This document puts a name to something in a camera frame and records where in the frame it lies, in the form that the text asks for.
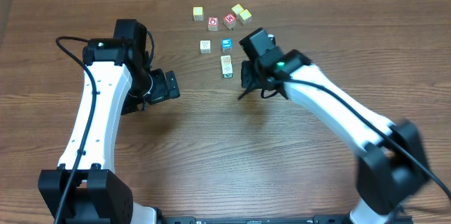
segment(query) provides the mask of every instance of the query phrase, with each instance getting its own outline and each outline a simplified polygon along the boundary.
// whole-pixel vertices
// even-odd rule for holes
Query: cardboard box
[[[0,46],[8,23],[9,9],[13,0],[0,0]]]

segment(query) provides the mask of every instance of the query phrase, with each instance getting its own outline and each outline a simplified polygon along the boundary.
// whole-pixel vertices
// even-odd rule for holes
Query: wood grain surface
[[[252,22],[206,30],[236,3]],[[55,45],[61,35],[112,37],[136,18],[155,39],[155,67],[174,70],[179,99],[123,116],[116,170],[135,200],[166,216],[297,217],[346,213],[359,196],[352,153],[325,125],[281,97],[242,101],[237,42],[258,27],[284,51],[299,49],[337,85],[424,136],[432,169],[451,186],[451,0],[14,0],[0,51],[0,222],[50,223],[37,190],[73,129],[82,70]],[[221,76],[222,38],[233,39],[232,79]],[[199,41],[210,39],[211,54]],[[81,56],[83,44],[64,43]],[[433,183],[406,211],[449,223]]]

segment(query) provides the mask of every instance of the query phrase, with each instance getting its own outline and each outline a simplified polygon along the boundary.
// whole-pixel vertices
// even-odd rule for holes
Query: black cable
[[[260,97],[263,98],[263,99],[268,99],[268,98],[274,97],[278,93],[279,93],[279,91],[276,90],[276,91],[272,92],[270,95],[265,97],[265,89],[262,89],[261,93],[260,93]]]
[[[54,222],[55,224],[58,224],[61,220],[61,214],[63,212],[64,204],[65,204],[66,199],[69,194],[70,186],[73,183],[75,172],[78,168],[78,165],[80,164],[80,159],[82,158],[82,155],[85,154],[84,149],[85,149],[85,145],[86,145],[86,139],[87,139],[89,129],[91,128],[92,117],[94,116],[94,110],[96,107],[96,100],[97,100],[97,87],[96,87],[96,82],[94,80],[94,77],[92,76],[92,74],[89,71],[89,69],[87,68],[87,66],[80,59],[78,59],[69,50],[64,48],[63,45],[61,45],[61,43],[60,43],[61,40],[75,40],[75,41],[79,41],[79,42],[88,42],[88,40],[83,39],[83,38],[78,38],[78,37],[58,37],[58,38],[56,38],[55,42],[56,42],[56,45],[58,45],[58,47],[62,51],[64,51],[66,54],[68,54],[86,72],[87,76],[89,77],[89,80],[91,80],[92,100],[91,100],[91,110],[89,111],[89,116],[87,118],[86,128],[85,128],[85,132],[83,133],[83,136],[82,136],[80,148],[77,150],[77,157],[75,158],[75,162],[73,164],[72,171],[70,172],[68,182],[66,184],[66,187],[64,188],[63,195],[61,196],[61,199],[59,201],[58,210],[56,211],[56,214],[55,214],[55,222]]]
[[[150,38],[150,43],[152,44],[152,50],[150,50],[150,56],[149,56],[149,66],[152,64],[152,61],[154,60],[154,38],[152,37],[152,34],[150,31],[147,30],[147,34]]]
[[[335,92],[333,92],[332,90],[330,90],[322,85],[318,85],[313,82],[307,82],[304,80],[293,80],[293,79],[276,80],[274,82],[274,84],[283,84],[285,82],[298,83],[298,84],[315,87],[317,89],[320,89],[320,90],[328,93],[329,95],[331,95],[332,97],[337,99],[337,101],[339,101],[341,104],[343,104],[343,106],[345,106],[348,110],[351,111],[351,113],[353,113],[358,119],[360,119],[360,121],[363,122],[363,124],[365,124],[366,126],[371,128],[381,138],[383,138],[386,142],[388,142],[391,145],[391,147],[395,148],[396,150],[398,150],[399,152],[404,154],[411,162],[415,163],[415,165],[417,165],[423,172],[425,172],[425,174],[427,174],[427,176],[429,176],[438,186],[440,186],[440,188],[444,191],[444,193],[446,193],[448,198],[451,200],[451,191],[446,187],[446,185],[439,178],[437,178],[437,176],[434,175],[434,173],[432,173],[432,171],[428,170],[423,164],[421,164],[416,158],[414,158],[411,154],[409,154],[409,152],[407,152],[405,149],[403,149],[398,143],[393,141],[391,138],[389,138],[389,136],[385,135],[376,126],[374,126],[367,119],[365,119],[362,115],[360,115],[360,113],[358,113],[354,108],[352,108],[352,106],[350,106],[345,100],[343,100]]]
[[[249,94],[253,89],[252,85],[254,84],[254,81],[250,82],[249,85],[247,85],[245,91],[238,97],[238,100],[241,100],[241,98],[245,97],[246,94]]]

